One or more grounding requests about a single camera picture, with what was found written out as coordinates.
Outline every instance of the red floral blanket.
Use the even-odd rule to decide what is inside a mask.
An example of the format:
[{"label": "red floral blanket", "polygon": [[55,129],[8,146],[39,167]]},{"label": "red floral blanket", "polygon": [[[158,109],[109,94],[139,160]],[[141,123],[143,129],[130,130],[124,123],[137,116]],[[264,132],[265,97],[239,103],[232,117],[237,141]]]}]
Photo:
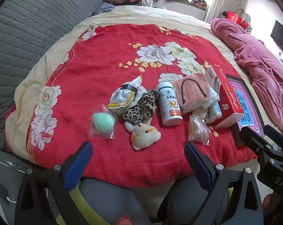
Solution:
[{"label": "red floral blanket", "polygon": [[[210,66],[239,77],[208,40],[157,25],[92,26],[82,34],[43,88],[27,134],[27,150],[39,165],[63,163],[88,139],[91,111],[109,103],[124,82],[142,75],[142,85],[155,89],[162,81],[174,82]],[[188,115],[183,123],[165,127],[157,109],[151,125],[161,139],[135,151],[121,120],[115,139],[92,140],[93,157],[84,176],[123,187],[151,187],[192,174],[183,152]],[[212,129],[203,154],[226,167],[246,162],[255,154],[236,148],[230,129]]]}]

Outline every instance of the pink face mask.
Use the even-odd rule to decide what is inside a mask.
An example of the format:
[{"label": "pink face mask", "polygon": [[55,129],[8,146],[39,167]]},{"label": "pink face mask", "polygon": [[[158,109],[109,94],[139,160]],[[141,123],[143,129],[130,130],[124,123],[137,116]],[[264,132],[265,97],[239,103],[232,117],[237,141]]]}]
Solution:
[{"label": "pink face mask", "polygon": [[188,106],[196,100],[210,99],[209,84],[203,73],[189,75],[173,83],[180,106]]}]

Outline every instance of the ear loop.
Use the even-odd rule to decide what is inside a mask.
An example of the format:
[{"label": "ear loop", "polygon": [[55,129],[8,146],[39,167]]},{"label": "ear loop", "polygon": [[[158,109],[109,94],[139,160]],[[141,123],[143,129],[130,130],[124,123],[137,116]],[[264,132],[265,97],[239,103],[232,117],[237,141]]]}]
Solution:
[{"label": "ear loop", "polygon": [[199,90],[202,92],[203,96],[207,97],[207,95],[204,93],[204,91],[202,90],[202,88],[201,88],[201,86],[199,85],[199,83],[198,83],[197,81],[193,80],[193,79],[188,78],[188,79],[183,80],[182,85],[181,85],[181,95],[182,95],[182,103],[183,103],[183,104],[185,104],[185,100],[184,100],[184,97],[183,97],[183,84],[184,84],[184,82],[185,82],[186,80],[191,80],[191,81],[195,82],[195,83],[198,85]]}]

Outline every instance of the plush bunny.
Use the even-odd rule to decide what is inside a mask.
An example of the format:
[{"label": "plush bunny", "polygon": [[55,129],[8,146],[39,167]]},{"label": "plush bunny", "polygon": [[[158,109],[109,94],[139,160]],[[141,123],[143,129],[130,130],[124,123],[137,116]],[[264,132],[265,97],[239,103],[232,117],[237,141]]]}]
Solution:
[{"label": "plush bunny", "polygon": [[125,128],[132,133],[132,147],[137,151],[149,147],[161,138],[161,133],[149,124],[139,123],[134,126],[132,123],[126,121]]}]

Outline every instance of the pink blanket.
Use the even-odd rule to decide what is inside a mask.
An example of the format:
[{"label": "pink blanket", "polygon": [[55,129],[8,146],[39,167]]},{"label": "pink blanket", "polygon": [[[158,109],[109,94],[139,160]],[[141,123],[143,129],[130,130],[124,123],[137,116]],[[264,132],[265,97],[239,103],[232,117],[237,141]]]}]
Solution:
[{"label": "pink blanket", "polygon": [[228,19],[213,19],[211,30],[235,53],[235,60],[252,78],[270,119],[283,131],[283,66],[264,46]]}]

